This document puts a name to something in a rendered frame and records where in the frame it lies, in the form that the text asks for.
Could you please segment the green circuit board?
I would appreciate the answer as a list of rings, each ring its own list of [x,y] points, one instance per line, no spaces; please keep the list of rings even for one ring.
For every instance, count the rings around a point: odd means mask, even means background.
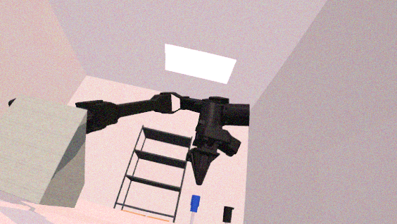
[[[193,224],[193,219],[194,219],[194,212],[197,213],[198,207],[199,207],[199,202],[200,202],[201,196],[199,195],[191,195],[191,210],[192,215],[191,215],[191,221],[190,224]],[[224,213],[223,213],[223,223],[228,224],[231,223],[232,221],[232,210],[234,210],[233,207],[228,207],[224,206]]]

